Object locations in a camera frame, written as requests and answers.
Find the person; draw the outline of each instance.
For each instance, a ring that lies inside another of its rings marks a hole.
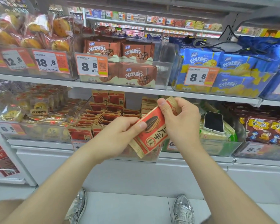
[[[182,109],[178,116],[173,115],[163,98],[158,105],[168,136],[189,165],[211,211],[205,223],[275,223],[203,149],[198,107],[183,98],[175,99]],[[78,223],[86,204],[85,191],[81,189],[84,180],[95,165],[118,156],[146,128],[145,122],[137,121],[134,117],[117,117],[74,152],[29,198],[0,201],[0,224]],[[193,209],[186,196],[177,198],[172,216],[174,224],[194,223]]]

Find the brand logo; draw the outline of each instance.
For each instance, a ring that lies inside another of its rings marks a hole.
[[[194,56],[197,56],[197,55],[198,55],[197,52],[193,52],[192,55],[191,55],[191,57],[194,57]]]

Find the blue cartoon figure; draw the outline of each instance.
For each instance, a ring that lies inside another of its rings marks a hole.
[[[256,140],[256,136],[258,135],[257,131],[252,132],[252,136],[249,137],[250,140]]]
[[[276,135],[274,135],[273,139],[270,139],[270,143],[276,144],[278,139],[280,139],[280,136],[278,134],[276,134]]]

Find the phone screen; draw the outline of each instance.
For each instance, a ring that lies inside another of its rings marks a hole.
[[[215,112],[205,112],[204,127],[211,130],[224,132],[223,115]]]

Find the shoe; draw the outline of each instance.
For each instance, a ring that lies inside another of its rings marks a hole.
[[[81,188],[77,197],[72,202],[64,220],[69,220],[70,224],[78,224],[86,208],[86,191]]]
[[[173,224],[194,224],[194,210],[186,195],[177,197],[171,216]]]

